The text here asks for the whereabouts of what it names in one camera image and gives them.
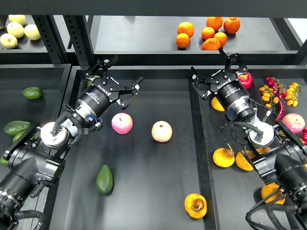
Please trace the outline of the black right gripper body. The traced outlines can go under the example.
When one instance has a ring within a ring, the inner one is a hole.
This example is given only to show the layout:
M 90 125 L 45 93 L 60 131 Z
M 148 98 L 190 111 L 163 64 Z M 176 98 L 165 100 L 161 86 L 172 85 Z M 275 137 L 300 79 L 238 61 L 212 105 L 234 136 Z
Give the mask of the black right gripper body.
M 239 81 L 235 72 L 224 77 L 224 71 L 219 70 L 210 79 L 210 92 L 218 99 L 224 109 L 233 109 L 234 105 L 247 102 L 250 94 Z

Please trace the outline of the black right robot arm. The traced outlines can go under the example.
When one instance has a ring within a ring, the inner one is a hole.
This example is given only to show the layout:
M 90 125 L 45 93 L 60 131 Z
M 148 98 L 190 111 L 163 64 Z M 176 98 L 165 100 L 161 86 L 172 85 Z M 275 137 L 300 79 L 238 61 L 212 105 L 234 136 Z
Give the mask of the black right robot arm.
M 246 222 L 253 229 L 265 230 L 267 226 L 252 220 L 253 213 L 264 209 L 275 230 L 283 226 L 275 215 L 280 211 L 292 214 L 301 228 L 307 227 L 307 162 L 306 145 L 280 120 L 273 125 L 267 117 L 259 119 L 255 101 L 239 81 L 248 69 L 239 54 L 219 48 L 225 66 L 210 76 L 197 72 L 191 77 L 191 86 L 206 100 L 213 95 L 225 109 L 227 125 L 235 136 L 235 127 L 245 132 L 237 142 L 241 153 L 265 184 L 276 183 L 277 188 L 265 196 L 249 212 Z

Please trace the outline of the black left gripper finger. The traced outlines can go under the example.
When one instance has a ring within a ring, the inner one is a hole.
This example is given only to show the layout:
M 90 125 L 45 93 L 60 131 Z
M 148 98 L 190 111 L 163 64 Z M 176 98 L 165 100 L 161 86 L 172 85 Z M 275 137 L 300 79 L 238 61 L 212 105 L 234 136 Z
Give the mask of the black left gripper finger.
M 127 109 L 139 97 L 140 83 L 143 77 L 139 77 L 130 86 L 120 84 L 108 88 L 109 100 L 111 103 L 118 103 L 121 110 Z
M 102 85 L 107 85 L 107 78 L 108 78 L 108 74 L 107 71 L 108 69 L 115 65 L 118 61 L 118 56 L 115 55 L 113 56 L 113 58 L 111 60 L 109 59 L 105 59 L 104 61 L 101 61 L 99 59 L 97 59 L 85 72 L 85 78 L 87 80 L 92 80 L 92 77 L 95 75 L 95 73 L 101 69 L 103 71 L 103 74 L 101 76 L 102 78 Z

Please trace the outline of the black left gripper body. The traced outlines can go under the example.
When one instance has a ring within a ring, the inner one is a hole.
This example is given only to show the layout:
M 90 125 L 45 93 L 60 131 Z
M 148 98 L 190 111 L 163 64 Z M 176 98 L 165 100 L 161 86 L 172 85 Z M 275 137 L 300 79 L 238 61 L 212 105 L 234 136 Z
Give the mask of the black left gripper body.
M 119 83 L 112 77 L 107 77 L 106 85 L 102 78 L 96 78 L 92 85 L 86 88 L 79 96 L 78 103 L 92 114 L 102 115 L 111 105 L 119 99 L 119 92 L 111 92 Z

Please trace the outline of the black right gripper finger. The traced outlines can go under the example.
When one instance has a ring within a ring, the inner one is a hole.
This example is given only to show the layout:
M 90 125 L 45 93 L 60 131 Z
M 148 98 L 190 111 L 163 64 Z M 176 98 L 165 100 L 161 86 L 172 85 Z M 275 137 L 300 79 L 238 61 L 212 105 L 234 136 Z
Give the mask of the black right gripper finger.
M 206 100 L 211 94 L 210 86 L 215 84 L 215 80 L 212 77 L 200 76 L 194 67 L 191 67 L 191 70 L 193 71 L 191 86 L 203 100 Z
M 233 72 L 231 71 L 232 65 L 238 66 L 237 71 L 234 72 L 235 79 L 237 79 L 237 76 L 245 75 L 248 73 L 248 68 L 238 53 L 235 53 L 235 54 L 226 53 L 221 47 L 218 49 L 218 51 L 221 55 L 224 56 L 226 60 L 225 66 L 224 66 L 224 75 L 223 75 L 223 78 L 225 80 L 231 78 L 231 76 L 233 75 Z

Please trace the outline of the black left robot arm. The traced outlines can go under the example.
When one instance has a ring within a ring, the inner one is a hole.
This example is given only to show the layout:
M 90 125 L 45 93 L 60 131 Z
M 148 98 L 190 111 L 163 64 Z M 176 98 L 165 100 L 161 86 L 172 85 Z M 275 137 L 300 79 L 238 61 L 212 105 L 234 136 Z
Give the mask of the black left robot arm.
M 3 158 L 10 172 L 0 183 L 0 227 L 15 230 L 22 219 L 37 219 L 35 228 L 44 228 L 45 215 L 22 210 L 27 198 L 39 196 L 44 188 L 56 184 L 65 167 L 65 156 L 83 135 L 103 126 L 101 115 L 114 103 L 126 109 L 139 96 L 137 79 L 124 86 L 108 75 L 118 60 L 96 60 L 85 72 L 91 84 L 78 96 L 76 108 L 65 105 L 55 122 L 32 124 L 5 151 Z

